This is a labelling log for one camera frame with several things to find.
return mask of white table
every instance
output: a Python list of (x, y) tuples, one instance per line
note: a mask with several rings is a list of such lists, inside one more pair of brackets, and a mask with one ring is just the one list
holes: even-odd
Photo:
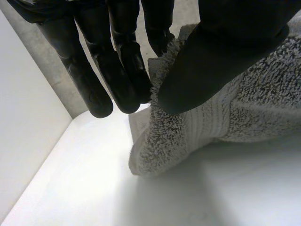
[(152, 179), (132, 176), (127, 115), (68, 127), (2, 226), (300, 226), (301, 134), (214, 144)]

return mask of gray wall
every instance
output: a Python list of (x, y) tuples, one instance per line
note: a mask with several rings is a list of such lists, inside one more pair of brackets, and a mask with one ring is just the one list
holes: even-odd
[[(24, 21), (6, 0), (0, 0), (0, 9), (14, 28), (15, 32), (27, 48), (28, 52), (31, 54), (55, 93), (62, 101), (63, 105), (66, 107), (71, 117), (75, 118), (86, 111), (87, 107), (81, 99), (78, 91), (75, 89), (63, 64), (58, 58), (56, 52), (39, 32), (38, 28), (34, 24)], [(175, 0), (174, 22), (171, 27), (171, 32), (177, 35), (181, 26), (197, 22), (199, 22), (198, 0)], [(137, 23), (137, 40), (141, 45), (141, 52), (144, 61), (147, 62), (148, 58), (155, 57), (156, 55), (153, 53), (147, 41), (142, 8)], [(91, 62), (91, 65), (97, 73), (97, 76), (100, 78), (101, 76), (87, 50), (82, 34), (80, 34), (80, 40), (83, 43), (84, 50)]]

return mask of folded towel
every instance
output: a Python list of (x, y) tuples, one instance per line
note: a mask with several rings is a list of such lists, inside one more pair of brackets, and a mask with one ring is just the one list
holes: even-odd
[(284, 43), (215, 96), (191, 111), (169, 115), (158, 90), (195, 25), (182, 27), (168, 52), (149, 59), (153, 83), (149, 108), (129, 116), (133, 174), (155, 176), (213, 141), (258, 142), (301, 129), (301, 17), (289, 23)]

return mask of black robotic finger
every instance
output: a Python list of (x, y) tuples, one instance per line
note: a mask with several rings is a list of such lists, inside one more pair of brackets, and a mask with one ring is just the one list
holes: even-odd
[(96, 118), (110, 115), (112, 101), (87, 60), (74, 18), (63, 17), (38, 24), (38, 27), (57, 51), (91, 114)]
[(111, 15), (111, 29), (116, 50), (140, 98), (140, 103), (147, 103), (151, 96), (151, 82), (135, 35), (139, 0), (107, 0), (106, 2)]
[(160, 87), (159, 105), (169, 114), (200, 106), (236, 76), (268, 56), (287, 35), (285, 26), (277, 36), (267, 40), (226, 40), (198, 25)]
[(274, 51), (300, 9), (299, 0), (199, 0), (201, 22), (164, 80), (159, 105), (177, 114), (203, 104)]
[(124, 113), (135, 112), (140, 106), (140, 99), (113, 49), (107, 6), (99, 3), (85, 9), (78, 7), (75, 18), (118, 108)]
[(169, 28), (173, 23), (174, 0), (141, 0), (145, 29), (150, 46), (162, 56), (167, 52), (168, 43), (174, 39)]

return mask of white surface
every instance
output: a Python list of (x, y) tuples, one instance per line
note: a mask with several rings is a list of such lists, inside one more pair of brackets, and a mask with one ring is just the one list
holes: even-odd
[(127, 166), (127, 115), (116, 108), (105, 119), (84, 113), (2, 226), (301, 225), (299, 137), (210, 145), (145, 179)]
[(0, 11), (0, 222), (70, 122)]
[(300, 138), (206, 149), (200, 170), (220, 225), (301, 225)]

